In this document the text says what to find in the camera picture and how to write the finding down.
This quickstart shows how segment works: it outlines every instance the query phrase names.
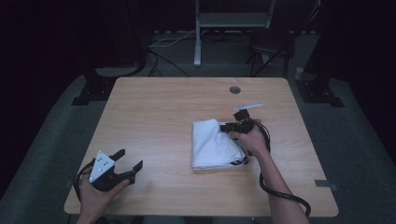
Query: folded white towel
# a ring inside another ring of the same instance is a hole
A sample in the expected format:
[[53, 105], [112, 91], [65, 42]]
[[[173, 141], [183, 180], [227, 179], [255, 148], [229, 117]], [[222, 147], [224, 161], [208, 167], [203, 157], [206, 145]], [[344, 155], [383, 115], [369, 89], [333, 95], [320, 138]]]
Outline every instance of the folded white towel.
[[215, 119], [192, 125], [192, 169], [207, 170], [241, 166], [248, 157], [227, 133], [220, 131]]

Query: wooden table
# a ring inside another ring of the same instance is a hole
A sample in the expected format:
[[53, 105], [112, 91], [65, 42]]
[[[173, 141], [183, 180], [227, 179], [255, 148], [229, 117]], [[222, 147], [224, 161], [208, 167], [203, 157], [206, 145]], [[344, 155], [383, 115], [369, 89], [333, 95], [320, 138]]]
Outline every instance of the wooden table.
[[[230, 93], [230, 87], [241, 89]], [[267, 194], [259, 186], [260, 167], [248, 165], [216, 171], [191, 169], [192, 123], [233, 121], [234, 107], [264, 102], [249, 109], [271, 134], [272, 156], [295, 195], [312, 206], [311, 217], [333, 217], [337, 205], [300, 111], [283, 78], [261, 77], [121, 77], [116, 82], [81, 167], [98, 150], [112, 155], [125, 148], [116, 173], [144, 161], [136, 183], [107, 209], [113, 215], [268, 217]], [[64, 205], [79, 213], [71, 189]]]

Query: forearm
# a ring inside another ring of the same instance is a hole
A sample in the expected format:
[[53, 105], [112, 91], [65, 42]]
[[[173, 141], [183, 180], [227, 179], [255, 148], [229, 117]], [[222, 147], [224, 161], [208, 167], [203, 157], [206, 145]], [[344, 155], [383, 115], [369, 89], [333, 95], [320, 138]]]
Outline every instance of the forearm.
[[[255, 155], [264, 178], [265, 186], [279, 192], [292, 194], [268, 150], [264, 148]], [[271, 217], [274, 223], [309, 223], [302, 207], [294, 201], [268, 194]]]

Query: cable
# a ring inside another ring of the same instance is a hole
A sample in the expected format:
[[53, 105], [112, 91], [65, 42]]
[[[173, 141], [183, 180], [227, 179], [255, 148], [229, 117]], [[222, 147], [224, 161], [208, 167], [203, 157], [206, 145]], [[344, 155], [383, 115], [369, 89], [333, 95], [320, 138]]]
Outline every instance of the cable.
[[[193, 30], [190, 31], [188, 34], [186, 34], [186, 35], [184, 35], [184, 36], [182, 36], [182, 37], [180, 37], [180, 38], [165, 38], [165, 39], [161, 39], [161, 40], [155, 42], [154, 44], [149, 45], [149, 47], [151, 47], [151, 48], [166, 48], [166, 47], [172, 46], [172, 45], [176, 44], [177, 42], [179, 42], [180, 40], [189, 37], [190, 34], [192, 34], [192, 32], [194, 32], [194, 31], [195, 31], [195, 29], [193, 29]], [[163, 41], [168, 41], [168, 40], [175, 40], [175, 41], [174, 41], [173, 43], [171, 43], [171, 44], [168, 44], [168, 45], [156, 46], [156, 44], [159, 44], [159, 43], [161, 43], [161, 42], [163, 42]]]
[[[260, 122], [258, 122], [255, 119], [251, 119], [248, 116], [245, 116], [245, 119], [254, 122], [259, 127], [260, 131], [262, 132], [262, 135], [264, 136], [265, 145], [267, 145], [268, 150], [271, 152], [271, 148], [270, 148], [271, 139], [270, 139], [270, 133], [268, 132], [268, 129], [263, 124], [261, 124]], [[262, 176], [262, 172], [260, 172], [259, 182], [260, 182], [260, 187], [265, 192], [267, 192], [271, 195], [274, 195], [276, 197], [279, 197], [279, 198], [288, 199], [288, 200], [300, 203], [305, 207], [305, 215], [307, 217], [309, 217], [309, 215], [311, 214], [311, 205], [306, 200], [304, 200], [300, 197], [294, 196], [292, 194], [283, 193], [283, 192], [279, 192], [279, 191], [267, 188], [264, 184], [264, 177]]]
[[80, 191], [79, 191], [79, 178], [81, 177], [81, 175], [83, 175], [84, 171], [87, 170], [88, 168], [90, 168], [91, 166], [93, 166], [94, 163], [95, 163], [95, 159], [92, 159], [92, 161], [90, 161], [90, 163], [85, 165], [73, 179], [73, 187], [76, 191], [79, 201], [81, 201], [81, 196], [80, 196]]
[[166, 60], [168, 63], [172, 64], [172, 65], [173, 65], [175, 68], [177, 68], [179, 71], [181, 71], [182, 73], [184, 73], [187, 77], [190, 77], [190, 75], [189, 75], [187, 72], [185, 72], [183, 69], [181, 69], [180, 67], [178, 67], [177, 65], [175, 65], [175, 64], [172, 63], [171, 61], [165, 59], [163, 56], [159, 55], [158, 53], [156, 53], [156, 52], [154, 52], [154, 51], [152, 51], [152, 50], [150, 50], [149, 53], [152, 53], [152, 54], [154, 54], [156, 57], [160, 57], [160, 58]]
[[70, 224], [71, 220], [72, 220], [72, 215], [69, 215], [69, 217], [67, 218], [67, 224]]
[[155, 56], [155, 62], [153, 62], [153, 61], [151, 60], [151, 57], [149, 57], [149, 54], [148, 54], [148, 64], [149, 64], [149, 65], [152, 65], [152, 68], [151, 68], [151, 70], [149, 71], [148, 76], [151, 77], [151, 76], [153, 76], [153, 74], [154, 74], [155, 72], [159, 72], [159, 73], [160, 73], [160, 77], [162, 77], [163, 74], [161, 73], [160, 70], [157, 69], [158, 56], [155, 55], [155, 54], [154, 54], [154, 56]]
[[203, 43], [219, 43], [219, 42], [230, 42], [230, 43], [241, 43], [249, 39], [249, 35], [244, 33], [223, 33], [212, 32], [209, 35], [204, 35], [201, 40]]

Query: table leg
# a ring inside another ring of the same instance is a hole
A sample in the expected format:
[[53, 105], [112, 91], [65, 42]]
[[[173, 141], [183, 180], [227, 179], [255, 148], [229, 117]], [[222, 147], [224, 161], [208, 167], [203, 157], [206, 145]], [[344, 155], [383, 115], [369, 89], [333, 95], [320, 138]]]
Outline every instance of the table leg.
[[201, 66], [201, 25], [199, 20], [199, 0], [195, 0], [195, 54], [194, 66]]

